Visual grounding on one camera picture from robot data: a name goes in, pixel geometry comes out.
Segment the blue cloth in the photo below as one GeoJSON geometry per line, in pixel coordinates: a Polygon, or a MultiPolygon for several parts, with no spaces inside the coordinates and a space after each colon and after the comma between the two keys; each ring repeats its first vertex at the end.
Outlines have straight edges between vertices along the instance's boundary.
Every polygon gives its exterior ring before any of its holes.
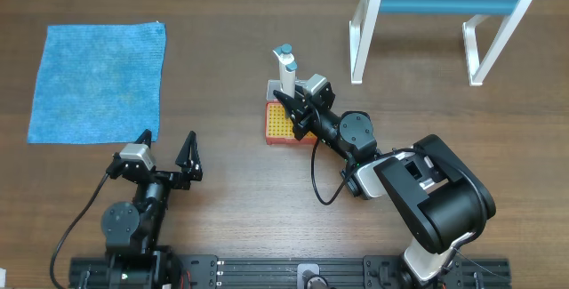
{"type": "Polygon", "coordinates": [[[165,45],[158,22],[48,27],[28,142],[156,140],[165,45]]]}

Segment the table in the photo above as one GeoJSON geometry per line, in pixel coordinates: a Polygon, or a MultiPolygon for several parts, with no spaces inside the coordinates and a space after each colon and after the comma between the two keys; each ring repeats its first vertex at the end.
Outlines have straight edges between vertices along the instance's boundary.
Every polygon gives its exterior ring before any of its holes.
{"type": "MultiPolygon", "coordinates": [[[[158,20],[168,40],[153,153],[161,168],[174,169],[194,130],[204,166],[202,182],[172,193],[160,243],[224,257],[362,257],[408,246],[411,235],[386,197],[363,201],[344,191],[324,207],[309,182],[311,147],[266,145],[265,90],[278,77],[271,49],[290,43],[297,76],[327,76],[337,94],[333,110],[368,112],[381,149],[436,133],[489,188],[498,212],[464,253],[509,257],[516,288],[566,287],[569,0],[534,0],[478,88],[466,77],[461,16],[381,17],[365,85],[351,85],[348,23],[357,2],[0,0],[0,268],[7,285],[51,286],[54,246],[124,145],[26,143],[46,27],[158,20]]],[[[479,27],[481,50],[498,23],[479,27]]],[[[318,150],[323,197],[340,183],[342,164],[318,150]]],[[[134,189],[107,182],[64,244],[60,282],[70,257],[104,253],[100,216],[134,189]]]]}

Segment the blue and white stand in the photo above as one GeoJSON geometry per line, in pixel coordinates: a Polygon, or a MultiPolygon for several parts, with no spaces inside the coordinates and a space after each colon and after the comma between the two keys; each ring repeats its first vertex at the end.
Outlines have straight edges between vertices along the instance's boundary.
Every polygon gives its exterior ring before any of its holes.
{"type": "Polygon", "coordinates": [[[488,71],[516,29],[532,0],[360,0],[349,22],[349,55],[352,84],[361,84],[373,29],[381,13],[474,14],[462,24],[469,81],[482,85],[488,71]],[[476,26],[488,16],[504,16],[490,49],[478,59],[476,26]]]}

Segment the white frame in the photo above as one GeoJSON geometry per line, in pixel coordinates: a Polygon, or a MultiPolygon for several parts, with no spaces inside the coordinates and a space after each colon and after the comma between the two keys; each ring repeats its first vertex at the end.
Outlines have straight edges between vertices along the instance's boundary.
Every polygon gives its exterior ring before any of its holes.
{"type": "MultiPolygon", "coordinates": [[[[514,11],[504,17],[500,29],[494,38],[486,56],[480,62],[478,58],[477,37],[475,28],[488,18],[487,15],[477,14],[462,24],[464,48],[471,86],[482,85],[488,71],[500,55],[501,50],[524,17],[525,11],[532,0],[519,0],[514,11]]],[[[380,13],[381,0],[360,0],[349,22],[349,61],[352,84],[361,84],[364,77],[365,61],[372,42],[373,29],[380,13]]]]}

